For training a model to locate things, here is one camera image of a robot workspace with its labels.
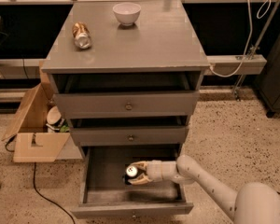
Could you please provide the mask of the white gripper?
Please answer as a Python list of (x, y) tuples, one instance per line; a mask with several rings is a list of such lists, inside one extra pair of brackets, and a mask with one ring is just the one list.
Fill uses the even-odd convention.
[(147, 170), (147, 175), (141, 174), (137, 178), (129, 179), (128, 182), (132, 185), (144, 185), (163, 180), (173, 181), (178, 177), (176, 163), (174, 161), (138, 161), (131, 163), (132, 167), (139, 170)]

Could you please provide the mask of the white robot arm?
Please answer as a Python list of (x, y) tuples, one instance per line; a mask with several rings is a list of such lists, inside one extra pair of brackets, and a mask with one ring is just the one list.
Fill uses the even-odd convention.
[(250, 182), (235, 191), (206, 172), (188, 155), (181, 155), (175, 161), (134, 162), (125, 173), (131, 185), (165, 180), (176, 184), (196, 182), (233, 224), (280, 224), (280, 195), (274, 189)]

